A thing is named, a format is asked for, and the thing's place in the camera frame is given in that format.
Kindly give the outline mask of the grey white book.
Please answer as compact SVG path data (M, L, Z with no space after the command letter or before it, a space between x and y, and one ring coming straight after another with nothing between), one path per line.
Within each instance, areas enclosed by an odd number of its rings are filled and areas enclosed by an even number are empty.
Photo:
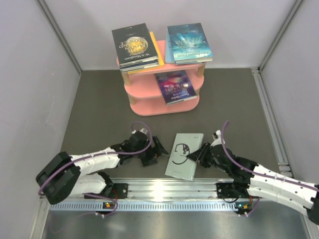
M204 134L177 133L169 156L165 176L193 181L196 163L187 156L202 146Z

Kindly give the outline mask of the purple Robinson Crusoe book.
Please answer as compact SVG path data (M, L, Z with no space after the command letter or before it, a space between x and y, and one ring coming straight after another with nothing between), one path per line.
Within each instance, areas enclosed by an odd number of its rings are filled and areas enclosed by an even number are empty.
M197 93L184 70L157 73L155 77L166 106L197 98Z

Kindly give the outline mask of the yellow book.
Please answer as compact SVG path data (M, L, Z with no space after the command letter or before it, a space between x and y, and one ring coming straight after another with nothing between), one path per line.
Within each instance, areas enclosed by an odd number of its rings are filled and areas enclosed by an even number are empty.
M153 66L153 67L147 67L147 68L144 68L144 69L139 69L139 70L134 70L134 71L129 71L128 74L134 74L134 73L139 73L139 72L145 72L145 71L148 71L148 70L152 70L152 69L156 69L156 68L161 68L164 66L164 60L162 58L162 55L161 55L161 52L159 50L159 47L158 47L158 44L157 44L157 41L155 39L155 36L154 36L154 33L151 31L150 32L150 36L151 36L151 39L153 41L153 44L155 46L155 49L157 51L157 54L158 54L158 62L159 64L157 66Z

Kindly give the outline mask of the navy blue book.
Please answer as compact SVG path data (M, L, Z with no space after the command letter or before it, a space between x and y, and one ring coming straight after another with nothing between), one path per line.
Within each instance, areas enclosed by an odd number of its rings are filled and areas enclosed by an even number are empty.
M146 68L151 68L151 67L156 67L159 65L158 59L153 60L153 61L148 61L148 62L142 62L134 65L129 65L129 66L124 66L120 67L121 72L130 72L130 71L135 71L135 70L142 70Z

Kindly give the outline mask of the light blue cat book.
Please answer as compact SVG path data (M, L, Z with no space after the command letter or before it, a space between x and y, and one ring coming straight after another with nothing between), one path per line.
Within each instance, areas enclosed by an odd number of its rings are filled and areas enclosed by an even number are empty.
M175 64L169 32L166 32L166 40L165 40L165 63L166 64Z

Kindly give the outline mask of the black moon cover book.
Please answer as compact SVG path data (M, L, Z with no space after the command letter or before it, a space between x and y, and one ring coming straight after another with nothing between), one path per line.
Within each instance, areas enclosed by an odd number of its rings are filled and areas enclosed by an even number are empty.
M112 30L120 67L158 60L158 54L145 23Z

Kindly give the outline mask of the teal ocean cover book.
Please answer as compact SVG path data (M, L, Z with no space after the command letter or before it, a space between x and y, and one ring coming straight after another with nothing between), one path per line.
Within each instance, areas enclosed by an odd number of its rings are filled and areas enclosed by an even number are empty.
M176 65L198 64L213 60L201 23L167 27L171 52Z

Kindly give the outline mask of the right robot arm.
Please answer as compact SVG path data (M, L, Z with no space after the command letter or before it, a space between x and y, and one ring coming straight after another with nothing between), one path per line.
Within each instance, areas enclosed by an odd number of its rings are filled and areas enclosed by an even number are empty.
M268 199L290 207L306 215L312 223L319 224L318 184L293 179L236 156L221 143L205 143L187 158L204 168L214 167L225 172L233 179L232 190L237 197L249 195Z

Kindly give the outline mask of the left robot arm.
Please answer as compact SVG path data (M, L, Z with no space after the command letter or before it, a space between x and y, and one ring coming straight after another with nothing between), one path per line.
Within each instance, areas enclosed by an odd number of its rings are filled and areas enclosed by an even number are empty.
M58 204L68 197L96 195L107 198L112 194L113 181L105 169L128 164L140 159L142 166L157 164L157 158L167 155L156 136L147 136L147 130L134 130L129 139L103 150L83 155L58 153L36 176L39 194L50 204Z

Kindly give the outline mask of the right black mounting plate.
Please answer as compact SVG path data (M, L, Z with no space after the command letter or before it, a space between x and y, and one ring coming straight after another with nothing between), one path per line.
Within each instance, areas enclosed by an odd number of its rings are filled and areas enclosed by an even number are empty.
M216 190L219 199L236 199L245 195L243 188L236 183L217 183Z

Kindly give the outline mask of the black mounting plate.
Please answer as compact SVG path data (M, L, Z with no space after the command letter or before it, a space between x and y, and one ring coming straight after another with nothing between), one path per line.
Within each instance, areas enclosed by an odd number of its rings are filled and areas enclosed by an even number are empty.
M111 199L126 199L128 196L128 184L127 183L115 183L107 196Z
M236 199L245 195L243 188L236 183L217 183L216 190L219 199Z

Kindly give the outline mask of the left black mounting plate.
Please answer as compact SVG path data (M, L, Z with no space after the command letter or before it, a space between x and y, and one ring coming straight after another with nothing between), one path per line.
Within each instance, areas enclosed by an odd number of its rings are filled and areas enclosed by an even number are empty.
M107 196L111 199L126 199L128 196L128 184L127 183L115 183Z

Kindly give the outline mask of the pink three-tier shelf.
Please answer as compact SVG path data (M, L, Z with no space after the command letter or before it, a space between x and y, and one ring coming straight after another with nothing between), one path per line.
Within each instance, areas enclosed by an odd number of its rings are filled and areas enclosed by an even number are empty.
M204 83L205 63L202 64L164 64L162 67L137 73L122 73L124 88L132 111L139 116L155 116L187 112L193 110L200 97L167 106L162 97L155 74L185 70L196 93Z

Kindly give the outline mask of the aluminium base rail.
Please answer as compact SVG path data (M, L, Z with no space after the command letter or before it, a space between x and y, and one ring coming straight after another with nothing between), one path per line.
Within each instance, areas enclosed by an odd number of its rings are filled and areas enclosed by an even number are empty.
M115 179L115 183L129 185L126 199L72 196L49 206L49 209L99 213L231 211L246 214L255 208L258 202L268 201L252 196L219 199L216 184L231 183L230 180L223 179L196 179L190 182L178 179Z

